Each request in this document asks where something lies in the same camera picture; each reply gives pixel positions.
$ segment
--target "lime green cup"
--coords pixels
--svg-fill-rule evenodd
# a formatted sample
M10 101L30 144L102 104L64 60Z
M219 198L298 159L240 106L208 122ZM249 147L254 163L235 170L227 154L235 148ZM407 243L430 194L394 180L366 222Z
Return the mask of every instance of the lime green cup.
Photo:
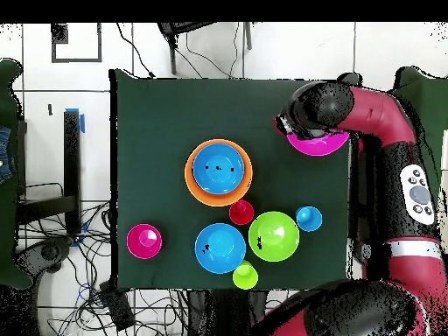
M258 273L250 262L243 260L240 266L234 270L233 279L234 285L238 289L250 290L258 282Z
M248 244L260 259L281 262L298 248L298 226L285 213L262 213L250 225Z

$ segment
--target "magenta bowl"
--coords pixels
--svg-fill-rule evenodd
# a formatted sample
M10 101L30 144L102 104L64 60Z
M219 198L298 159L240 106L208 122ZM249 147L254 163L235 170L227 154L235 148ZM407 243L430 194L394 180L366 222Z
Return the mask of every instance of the magenta bowl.
M350 137L350 134L347 132L342 132L307 140L300 140L295 134L289 134L287 137L291 145L305 155L326 156L342 147Z
M149 224L137 224L128 232L126 245L138 259L151 259L162 248L162 236Z

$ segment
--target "bowl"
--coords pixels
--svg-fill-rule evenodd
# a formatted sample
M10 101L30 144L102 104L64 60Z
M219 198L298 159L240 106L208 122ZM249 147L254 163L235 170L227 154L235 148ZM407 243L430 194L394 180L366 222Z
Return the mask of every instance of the bowl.
M326 156L344 145L350 137L349 133L331 133L321 138L298 139L295 134L287 135L290 144L299 152L308 156Z
M202 188L200 188L200 186L198 186L193 176L192 168L194 158L200 150L207 147L209 144L215 143L228 144L235 148L240 153L242 161L244 163L244 175L242 176L241 183L232 192L226 194L211 194L204 191ZM184 176L186 187L196 200L210 207L225 207L228 205L232 205L236 201L242 199L242 197L246 194L250 187L250 183L252 182L253 171L249 156L242 147L226 139L212 139L198 145L198 147L196 147L192 151L185 164Z
M246 255L246 242L238 229L225 223L215 223L199 233L194 252L199 264L215 274L238 268Z
M242 182L244 175L242 156L231 145L209 144L194 158L192 175L198 186L208 193L232 192Z
M248 244L264 261L281 262L298 248L298 226L285 213L262 213L250 225Z

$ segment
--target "white tile floor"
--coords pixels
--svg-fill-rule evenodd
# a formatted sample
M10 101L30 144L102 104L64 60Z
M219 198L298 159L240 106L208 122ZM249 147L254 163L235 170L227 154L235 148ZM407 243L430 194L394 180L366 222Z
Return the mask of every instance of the white tile floor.
M172 77L169 48L156 24L120 24L120 27L123 36L134 42L148 69L157 77ZM68 24L68 29L69 42L57 45L57 57L95 58L96 24ZM334 79L355 70L362 74L365 86L389 90L396 70L402 66L418 66L437 77L448 74L447 24L262 22L252 25L251 29L253 49L244 49L244 76L250 79ZM101 24L101 38L102 63L52 63L49 24L0 24L0 57L18 60L24 66L24 73L14 81L13 88L28 122L27 183L59 182L63 185L62 112L77 108L86 118L86 130L81 134L83 208L100 205L110 195L108 69L126 69L138 77L148 75L131 45L120 37L116 24ZM234 40L238 50L235 63ZM207 56L226 74L234 63L232 75L235 77L242 77L242 44L242 23L238 25L237 22L213 24L188 35L192 52ZM178 45L180 53L201 76L227 78L209 61L187 50L185 34L179 37ZM199 77L178 53L176 59L178 78ZM48 104L52 105L52 115L49 115ZM448 155L444 154L444 169L448 169L447 166ZM443 183L444 189L448 190L446 178ZM52 197L59 192L57 186L31 188L28 198ZM85 221L91 213L85 215ZM51 222L44 223L44 228L58 227ZM90 229L106 231L99 217L93 220ZM27 243L37 241L32 237L39 234L29 228L26 233ZM25 239L21 239L20 244L25 244ZM108 244L103 244L99 251L107 255L109 249ZM85 283L85 259L79 248L72 248L69 257L79 280ZM107 280L110 258L96 256L94 263L98 269L98 282ZM355 269L358 276L359 267ZM142 290L141 294L138 291L135 295L129 294L137 320L164 322L167 300L158 302L155 306L158 309L141 310L146 306L145 301L152 303L166 298L167 291ZM47 320L69 316L78 295L79 285L69 261L64 261L58 273L44 276L38 296L38 314L44 336L55 336ZM287 295L285 290L275 290L269 294L269 300L283 301ZM172 310L168 310L166 316L168 323L174 322L167 332L179 336L179 319L174 317ZM110 323L106 313L101 315L101 320L104 324ZM60 322L49 322L54 328L60 328ZM97 319L93 318L88 325L97 327ZM151 327L142 327L136 336L151 336L155 330L165 333L163 326ZM106 331L108 336L126 336L124 332L117 335L114 328ZM102 331L79 331L74 323L65 330L65 335L105 336ZM134 329L129 329L128 335L135 336Z

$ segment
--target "dark green table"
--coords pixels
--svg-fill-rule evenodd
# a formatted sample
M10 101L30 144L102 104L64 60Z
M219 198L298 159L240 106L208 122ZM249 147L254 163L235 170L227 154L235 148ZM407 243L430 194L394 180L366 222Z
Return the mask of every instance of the dark green table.
M345 279L347 254L348 143L328 157L307 157L272 124L299 80L139 80L120 70L117 79L118 286L120 288L232 288L232 275L215 275L196 261L198 233L215 222L231 223L228 207L198 202L184 181L191 151L212 138L245 149L254 168L245 196L255 215L300 206L318 207L315 233L301 233L296 253L264 262L247 246L259 273L255 289L311 289ZM150 223L163 237L160 253L139 260L126 234ZM238 227L247 240L249 226Z

